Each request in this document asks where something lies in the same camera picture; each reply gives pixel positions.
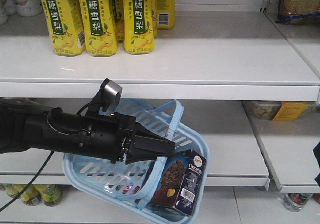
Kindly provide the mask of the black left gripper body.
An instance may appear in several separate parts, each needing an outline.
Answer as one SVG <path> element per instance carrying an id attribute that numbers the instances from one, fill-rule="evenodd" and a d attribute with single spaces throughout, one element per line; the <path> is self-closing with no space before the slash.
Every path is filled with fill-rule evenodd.
<path id="1" fill-rule="evenodd" d="M 135 130 L 136 118 L 115 113 L 112 116 L 84 117 L 83 155 L 110 160 L 111 163 L 124 158 L 123 142 Z"/>

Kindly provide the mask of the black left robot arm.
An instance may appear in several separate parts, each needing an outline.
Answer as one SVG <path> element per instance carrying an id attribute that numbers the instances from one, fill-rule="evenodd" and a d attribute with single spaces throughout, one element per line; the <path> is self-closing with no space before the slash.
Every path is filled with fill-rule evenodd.
<path id="1" fill-rule="evenodd" d="M 152 133 L 129 115 L 98 114 L 102 101 L 87 104 L 87 114 L 65 113 L 22 99 L 0 101 L 1 153 L 30 148 L 124 161 L 126 164 L 175 154 L 175 143 Z"/>

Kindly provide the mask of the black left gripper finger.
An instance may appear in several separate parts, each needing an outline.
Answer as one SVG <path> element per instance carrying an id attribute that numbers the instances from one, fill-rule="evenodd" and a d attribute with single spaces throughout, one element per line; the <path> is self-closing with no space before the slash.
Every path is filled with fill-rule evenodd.
<path id="1" fill-rule="evenodd" d="M 173 156 L 176 146 L 173 141 L 149 131 L 144 126 L 136 126 L 133 133 L 126 138 L 125 144 L 129 148 L 126 164 Z"/>

